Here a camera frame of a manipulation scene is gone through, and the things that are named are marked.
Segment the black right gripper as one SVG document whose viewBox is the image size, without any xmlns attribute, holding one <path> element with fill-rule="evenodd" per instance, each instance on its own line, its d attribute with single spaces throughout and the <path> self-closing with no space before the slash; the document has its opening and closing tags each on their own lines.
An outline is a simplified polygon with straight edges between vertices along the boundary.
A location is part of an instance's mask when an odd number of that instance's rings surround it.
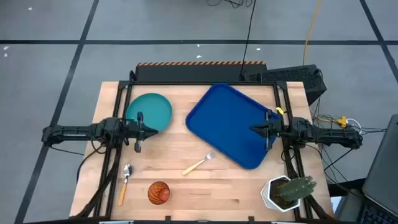
<svg viewBox="0 0 398 224">
<path fill-rule="evenodd" d="M 254 131 L 262 138 L 266 138 L 267 151 L 272 149 L 272 138 L 277 137 L 282 131 L 282 122 L 279 119 L 274 121 L 272 116 L 272 110 L 266 112 L 266 123 L 255 124 L 249 127 L 250 130 Z"/>
</svg>

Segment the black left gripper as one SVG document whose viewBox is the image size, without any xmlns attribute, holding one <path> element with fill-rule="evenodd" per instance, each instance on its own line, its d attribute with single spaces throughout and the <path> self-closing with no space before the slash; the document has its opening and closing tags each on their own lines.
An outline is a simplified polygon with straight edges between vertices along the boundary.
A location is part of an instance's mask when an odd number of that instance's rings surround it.
<svg viewBox="0 0 398 224">
<path fill-rule="evenodd" d="M 134 150 L 137 153 L 141 153 L 141 144 L 145 139 L 155 136 L 159 132 L 158 130 L 152 129 L 143 124 L 144 115 L 141 111 L 137 113 L 136 119 L 127 119 L 127 137 L 134 138 L 136 140 Z"/>
</svg>

